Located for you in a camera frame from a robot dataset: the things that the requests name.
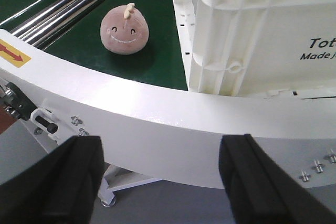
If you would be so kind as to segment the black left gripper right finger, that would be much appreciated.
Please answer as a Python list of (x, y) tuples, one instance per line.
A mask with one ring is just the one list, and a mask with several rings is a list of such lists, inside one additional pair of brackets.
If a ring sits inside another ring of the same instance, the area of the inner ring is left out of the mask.
[(222, 137), (218, 170), (236, 223), (335, 223), (250, 134)]

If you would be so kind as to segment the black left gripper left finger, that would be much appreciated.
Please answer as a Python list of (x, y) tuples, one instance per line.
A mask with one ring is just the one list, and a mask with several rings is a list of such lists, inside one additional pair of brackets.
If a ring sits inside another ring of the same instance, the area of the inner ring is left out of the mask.
[(73, 136), (1, 185), (1, 223), (89, 223), (104, 174), (98, 136)]

